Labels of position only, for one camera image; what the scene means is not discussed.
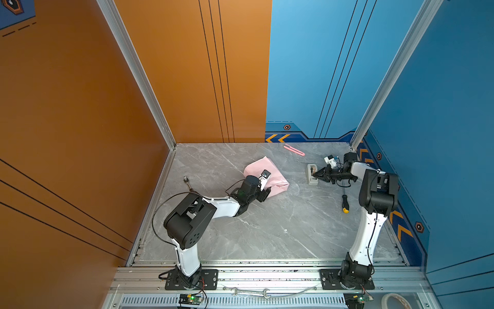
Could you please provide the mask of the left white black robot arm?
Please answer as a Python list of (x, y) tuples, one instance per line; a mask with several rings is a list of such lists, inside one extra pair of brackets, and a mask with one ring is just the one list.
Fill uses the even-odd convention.
[(177, 275), (185, 288), (196, 288), (202, 282), (197, 244), (211, 221), (238, 217), (252, 202), (265, 201), (271, 193), (266, 186), (270, 176), (266, 170), (260, 176), (248, 175), (240, 187), (222, 198), (205, 197), (191, 189), (166, 217), (163, 226), (175, 246)]

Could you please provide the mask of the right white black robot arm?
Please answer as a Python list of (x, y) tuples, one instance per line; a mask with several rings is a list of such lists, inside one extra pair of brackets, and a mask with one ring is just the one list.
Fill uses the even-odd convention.
[(361, 181), (359, 205), (361, 219), (355, 241), (342, 261), (337, 282), (346, 289), (371, 288), (374, 274), (374, 251), (380, 231), (398, 206), (398, 176), (370, 165), (347, 161), (342, 167), (331, 166), (313, 173), (313, 177), (336, 184), (338, 181)]

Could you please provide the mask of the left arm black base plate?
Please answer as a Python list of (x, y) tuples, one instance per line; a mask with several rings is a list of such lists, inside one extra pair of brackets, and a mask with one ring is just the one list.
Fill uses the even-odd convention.
[(167, 273), (166, 290), (216, 290), (219, 271), (217, 269), (199, 268), (193, 275), (186, 276), (178, 268)]

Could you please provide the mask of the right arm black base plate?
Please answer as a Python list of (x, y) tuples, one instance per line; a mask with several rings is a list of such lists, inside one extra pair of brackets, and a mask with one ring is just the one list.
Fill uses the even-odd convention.
[(342, 276), (340, 269), (319, 270), (320, 282), (324, 290), (374, 290), (373, 279), (364, 280), (352, 276)]

